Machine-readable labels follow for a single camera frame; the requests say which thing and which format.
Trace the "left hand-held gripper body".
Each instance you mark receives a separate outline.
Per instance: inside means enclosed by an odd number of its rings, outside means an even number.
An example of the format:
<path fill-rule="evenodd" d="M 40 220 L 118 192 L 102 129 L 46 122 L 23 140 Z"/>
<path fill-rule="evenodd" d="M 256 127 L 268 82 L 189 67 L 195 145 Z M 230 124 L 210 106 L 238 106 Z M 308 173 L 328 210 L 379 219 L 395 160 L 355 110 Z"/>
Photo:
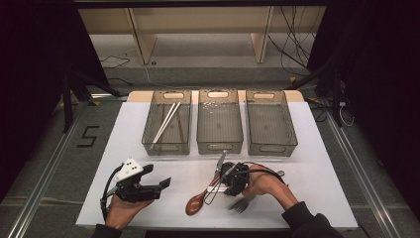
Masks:
<path fill-rule="evenodd" d="M 136 160 L 129 158 L 116 178 L 116 192 L 123 201 L 139 202 L 159 199 L 161 188 L 159 184 L 141 185 L 141 166 Z"/>

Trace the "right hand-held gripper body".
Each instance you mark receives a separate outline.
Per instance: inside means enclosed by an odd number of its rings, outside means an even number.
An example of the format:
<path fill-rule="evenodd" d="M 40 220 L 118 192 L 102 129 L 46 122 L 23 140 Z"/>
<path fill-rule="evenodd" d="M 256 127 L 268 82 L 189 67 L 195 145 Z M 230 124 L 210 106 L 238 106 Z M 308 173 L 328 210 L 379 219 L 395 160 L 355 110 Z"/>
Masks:
<path fill-rule="evenodd" d="M 224 151 L 217 162 L 215 176 L 218 178 L 217 183 L 225 186 L 225 194 L 236 196 L 245 189 L 250 180 L 249 167 L 244 163 L 226 162 L 226 155 L 227 152 Z"/>

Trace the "brown wooden spoon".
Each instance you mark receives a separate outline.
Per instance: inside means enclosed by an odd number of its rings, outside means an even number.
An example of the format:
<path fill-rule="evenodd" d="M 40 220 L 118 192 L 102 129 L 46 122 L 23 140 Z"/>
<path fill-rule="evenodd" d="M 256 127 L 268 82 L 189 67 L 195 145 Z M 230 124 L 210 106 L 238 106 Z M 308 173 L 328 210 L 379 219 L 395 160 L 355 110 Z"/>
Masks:
<path fill-rule="evenodd" d="M 188 216 L 196 214 L 204 203 L 204 198 L 207 194 L 207 189 L 204 189 L 201 193 L 191 197 L 185 205 L 185 213 Z"/>

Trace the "silver fork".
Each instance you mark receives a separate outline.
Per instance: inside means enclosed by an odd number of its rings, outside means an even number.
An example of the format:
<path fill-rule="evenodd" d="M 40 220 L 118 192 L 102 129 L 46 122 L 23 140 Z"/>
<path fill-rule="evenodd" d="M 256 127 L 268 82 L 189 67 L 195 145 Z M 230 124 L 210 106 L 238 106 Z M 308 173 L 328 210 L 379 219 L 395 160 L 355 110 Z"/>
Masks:
<path fill-rule="evenodd" d="M 234 210 L 235 212 L 241 214 L 249 207 L 251 201 L 255 198 L 256 198 L 256 196 L 254 194 L 244 196 L 241 199 L 237 200 L 232 205 L 230 205 L 228 207 L 228 209 L 229 210 Z"/>

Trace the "grey translucent plastic bin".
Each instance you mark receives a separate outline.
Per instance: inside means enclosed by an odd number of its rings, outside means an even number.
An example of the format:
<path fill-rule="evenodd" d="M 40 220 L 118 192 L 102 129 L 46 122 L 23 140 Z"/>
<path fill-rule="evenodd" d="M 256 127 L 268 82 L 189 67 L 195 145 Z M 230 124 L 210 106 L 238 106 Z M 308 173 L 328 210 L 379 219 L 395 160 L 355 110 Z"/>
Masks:
<path fill-rule="evenodd" d="M 196 142 L 200 155 L 240 154 L 244 142 L 236 89 L 201 89 Z"/>
<path fill-rule="evenodd" d="M 150 149 L 158 129 L 163 122 L 172 103 L 180 101 L 176 110 L 182 120 L 185 143 L 180 143 L 176 112 L 171 118 L 164 132 Z M 164 105 L 164 114 L 161 115 L 161 107 Z M 189 132 L 191 118 L 191 91 L 190 90 L 158 90 L 153 94 L 152 102 L 146 121 L 142 144 L 149 156 L 172 156 L 189 154 Z"/>
<path fill-rule="evenodd" d="M 248 153 L 290 157 L 298 145 L 283 90 L 247 90 Z"/>

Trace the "white chopstick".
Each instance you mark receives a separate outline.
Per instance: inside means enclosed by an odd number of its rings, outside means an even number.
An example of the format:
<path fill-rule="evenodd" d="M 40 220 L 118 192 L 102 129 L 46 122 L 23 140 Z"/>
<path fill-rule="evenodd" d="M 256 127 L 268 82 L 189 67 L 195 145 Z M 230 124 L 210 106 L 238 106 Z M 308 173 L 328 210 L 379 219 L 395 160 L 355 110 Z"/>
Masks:
<path fill-rule="evenodd" d="M 169 118 L 168 118 L 168 121 L 166 122 L 166 125 L 164 126 L 164 130 L 165 130 L 165 128 L 167 127 L 167 125 L 169 124 L 169 122 L 170 122 L 170 120 L 171 120 L 171 118 L 173 117 L 173 115 L 175 114 L 175 112 L 176 112 L 176 110 L 178 109 L 178 107 L 180 106 L 180 101 L 179 102 L 177 102 L 176 104 L 175 104 L 175 107 L 174 107 L 174 109 L 172 110 L 172 113 L 171 113 L 171 115 L 169 116 Z"/>
<path fill-rule="evenodd" d="M 160 125 L 160 127 L 159 127 L 159 129 L 158 129 L 158 131 L 157 131 L 157 134 L 156 134 L 156 136 L 155 136 L 155 138 L 154 138 L 154 140 L 153 140 L 152 144 L 150 145 L 150 149 L 152 149 L 152 148 L 155 146 L 155 143 L 158 141 L 158 138 L 160 137 L 161 132 L 164 130 L 163 128 L 164 128 L 164 126 L 166 125 L 166 122 L 168 121 L 168 118 L 169 118 L 169 116 L 171 115 L 172 110 L 173 110 L 173 109 L 174 109 L 174 107 L 175 107 L 175 104 L 176 104 L 176 103 L 172 103 L 171 107 L 169 108 L 169 110 L 168 110 L 168 112 L 167 112 L 167 114 L 166 114 L 166 116 L 165 116 L 165 118 L 164 118 L 163 122 L 161 123 L 161 125 Z"/>

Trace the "person's left hand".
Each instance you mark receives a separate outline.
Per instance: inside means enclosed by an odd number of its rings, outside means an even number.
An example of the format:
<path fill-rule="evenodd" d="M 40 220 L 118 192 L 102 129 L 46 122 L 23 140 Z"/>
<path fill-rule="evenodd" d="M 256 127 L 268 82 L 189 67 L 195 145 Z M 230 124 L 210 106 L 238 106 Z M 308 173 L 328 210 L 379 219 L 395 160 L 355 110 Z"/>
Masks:
<path fill-rule="evenodd" d="M 111 199 L 105 225 L 123 230 L 141 210 L 152 203 L 152 200 L 135 203 L 123 201 L 119 196 L 114 195 Z"/>

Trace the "person's right hand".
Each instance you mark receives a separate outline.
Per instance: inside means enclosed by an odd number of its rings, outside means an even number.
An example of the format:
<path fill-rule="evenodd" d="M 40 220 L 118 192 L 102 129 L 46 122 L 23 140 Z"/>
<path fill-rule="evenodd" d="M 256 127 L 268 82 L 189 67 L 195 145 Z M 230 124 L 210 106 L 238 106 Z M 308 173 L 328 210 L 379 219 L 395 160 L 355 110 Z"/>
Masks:
<path fill-rule="evenodd" d="M 276 176 L 269 174 L 267 170 L 258 165 L 250 166 L 250 182 L 243 190 L 243 196 L 247 195 L 272 195 L 284 210 L 298 203 L 289 187 Z"/>

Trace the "wooden table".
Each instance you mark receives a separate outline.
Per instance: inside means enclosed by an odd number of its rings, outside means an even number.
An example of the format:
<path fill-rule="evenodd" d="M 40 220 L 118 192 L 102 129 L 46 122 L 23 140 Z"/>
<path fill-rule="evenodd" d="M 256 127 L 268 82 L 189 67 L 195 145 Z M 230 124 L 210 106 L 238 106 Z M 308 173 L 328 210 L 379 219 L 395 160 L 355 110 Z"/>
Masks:
<path fill-rule="evenodd" d="M 301 92 L 298 90 L 285 90 L 286 99 L 288 102 L 303 102 L 304 97 L 302 96 Z M 132 91 L 129 93 L 127 98 L 128 102 L 151 102 L 153 98 L 154 91 L 153 90 L 146 90 L 146 91 Z M 246 91 L 239 90 L 238 91 L 239 101 L 244 102 L 246 99 Z M 198 102 L 199 98 L 199 91 L 192 90 L 191 91 L 191 101 L 194 103 Z"/>

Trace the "white table cover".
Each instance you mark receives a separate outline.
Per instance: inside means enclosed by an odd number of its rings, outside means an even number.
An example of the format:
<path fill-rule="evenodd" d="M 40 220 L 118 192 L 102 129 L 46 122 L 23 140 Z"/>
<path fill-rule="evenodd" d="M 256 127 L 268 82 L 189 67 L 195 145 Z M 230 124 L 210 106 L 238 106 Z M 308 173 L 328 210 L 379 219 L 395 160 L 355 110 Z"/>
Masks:
<path fill-rule="evenodd" d="M 185 213 L 190 197 L 202 192 L 213 178 L 219 157 L 200 155 L 196 140 L 190 143 L 190 154 L 174 157 L 150 157 L 141 143 L 150 105 L 146 102 L 125 102 L 119 112 L 108 144 L 91 187 L 76 220 L 78 226 L 91 227 L 103 221 L 99 199 L 111 173 L 127 159 L 140 165 L 152 164 L 154 170 L 142 177 L 143 184 L 156 184 L 171 178 L 170 186 L 160 199 L 137 215 L 130 226 L 147 230 L 245 231 L 280 230 L 288 227 L 281 217 L 283 209 L 269 195 L 256 197 L 241 214 L 229 210 L 235 201 L 220 194 L 210 205 L 192 216 Z M 306 202 L 313 214 L 324 214 L 330 224 L 346 231 L 358 227 L 353 212 L 338 181 L 312 113 L 305 102 L 291 102 L 289 110 L 298 145 L 288 158 L 251 157 L 243 149 L 229 155 L 232 162 L 256 162 L 274 171 L 283 170 L 283 180 L 294 195 Z"/>

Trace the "black tripod stand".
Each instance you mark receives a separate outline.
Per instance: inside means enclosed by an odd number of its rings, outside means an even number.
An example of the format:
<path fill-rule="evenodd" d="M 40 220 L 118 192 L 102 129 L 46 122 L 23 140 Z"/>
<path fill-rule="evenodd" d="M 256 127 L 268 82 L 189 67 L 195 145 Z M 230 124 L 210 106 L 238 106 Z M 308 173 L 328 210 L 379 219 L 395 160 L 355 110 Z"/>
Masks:
<path fill-rule="evenodd" d="M 87 85 L 93 85 L 115 97 L 123 97 L 124 93 L 112 88 L 111 86 L 100 82 L 98 79 L 80 71 L 71 69 L 61 81 L 62 102 L 64 110 L 64 129 L 67 132 L 73 122 L 73 113 L 71 105 L 71 93 L 81 102 L 87 102 L 92 99 L 92 94 L 87 89 Z"/>

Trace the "black metal stand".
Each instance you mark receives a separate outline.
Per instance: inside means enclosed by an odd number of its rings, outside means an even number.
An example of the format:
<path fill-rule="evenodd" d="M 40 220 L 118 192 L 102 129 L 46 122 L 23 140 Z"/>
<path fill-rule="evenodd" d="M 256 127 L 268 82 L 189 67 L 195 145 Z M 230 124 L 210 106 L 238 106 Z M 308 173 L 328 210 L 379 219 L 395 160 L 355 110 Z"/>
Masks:
<path fill-rule="evenodd" d="M 316 86 L 315 92 L 318 96 L 326 96 L 332 93 L 332 112 L 336 124 L 341 127 L 342 119 L 340 116 L 340 102 L 342 99 L 341 93 L 341 67 L 337 65 L 334 59 L 328 59 L 318 69 L 312 71 L 310 74 L 304 76 L 297 82 L 292 83 L 286 87 L 286 90 L 296 90 L 310 81 L 318 78 L 319 82 Z"/>

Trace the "light wooden desk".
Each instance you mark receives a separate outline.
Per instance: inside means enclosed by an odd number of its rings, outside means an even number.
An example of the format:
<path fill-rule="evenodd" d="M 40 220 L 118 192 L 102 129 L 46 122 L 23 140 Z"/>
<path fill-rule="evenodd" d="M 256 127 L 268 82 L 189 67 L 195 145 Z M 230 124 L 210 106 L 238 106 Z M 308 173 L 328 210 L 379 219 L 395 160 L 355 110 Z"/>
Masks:
<path fill-rule="evenodd" d="M 316 33 L 324 6 L 81 9 L 90 35 L 131 35 L 140 62 L 150 61 L 158 34 L 248 34 L 256 62 L 270 33 Z"/>

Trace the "black curtain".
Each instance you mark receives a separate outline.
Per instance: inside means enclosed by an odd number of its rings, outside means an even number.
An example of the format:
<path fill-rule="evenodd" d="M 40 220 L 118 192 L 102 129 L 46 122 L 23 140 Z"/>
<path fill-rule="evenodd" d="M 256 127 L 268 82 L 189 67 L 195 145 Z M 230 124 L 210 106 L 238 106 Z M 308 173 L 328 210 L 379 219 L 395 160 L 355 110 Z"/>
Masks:
<path fill-rule="evenodd" d="M 69 69 L 108 82 L 72 0 L 0 0 L 0 201 L 39 141 Z"/>
<path fill-rule="evenodd" d="M 345 28 L 344 97 L 420 220 L 420 0 L 327 0 L 309 60 L 319 68 Z"/>

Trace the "short aluminium floor rail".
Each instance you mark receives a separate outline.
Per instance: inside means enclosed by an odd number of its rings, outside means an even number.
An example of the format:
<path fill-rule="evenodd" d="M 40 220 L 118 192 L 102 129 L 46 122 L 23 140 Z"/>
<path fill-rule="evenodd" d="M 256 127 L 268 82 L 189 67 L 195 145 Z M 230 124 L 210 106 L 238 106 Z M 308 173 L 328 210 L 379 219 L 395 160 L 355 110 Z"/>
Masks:
<path fill-rule="evenodd" d="M 91 94 L 93 101 L 127 101 L 128 95 L 115 96 L 109 93 L 93 93 Z"/>

